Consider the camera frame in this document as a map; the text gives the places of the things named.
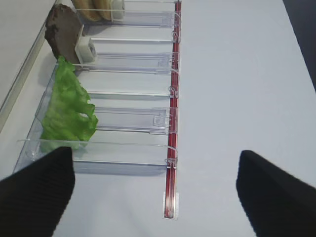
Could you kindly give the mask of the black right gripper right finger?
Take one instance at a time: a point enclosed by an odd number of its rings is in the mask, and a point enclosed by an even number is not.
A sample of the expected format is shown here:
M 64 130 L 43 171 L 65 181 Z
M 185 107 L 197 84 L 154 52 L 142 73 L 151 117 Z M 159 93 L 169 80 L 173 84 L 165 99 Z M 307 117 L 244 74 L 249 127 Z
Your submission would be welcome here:
M 256 236 L 316 235 L 316 189 L 259 154 L 240 153 L 236 189 Z

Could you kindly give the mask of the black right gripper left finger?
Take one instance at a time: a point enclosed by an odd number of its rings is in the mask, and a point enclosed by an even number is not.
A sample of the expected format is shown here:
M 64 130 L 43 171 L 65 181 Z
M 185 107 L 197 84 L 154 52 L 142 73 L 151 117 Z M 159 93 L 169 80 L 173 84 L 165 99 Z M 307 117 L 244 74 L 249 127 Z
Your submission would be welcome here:
M 0 182 L 0 235 L 51 237 L 75 186 L 73 151 L 60 147 Z

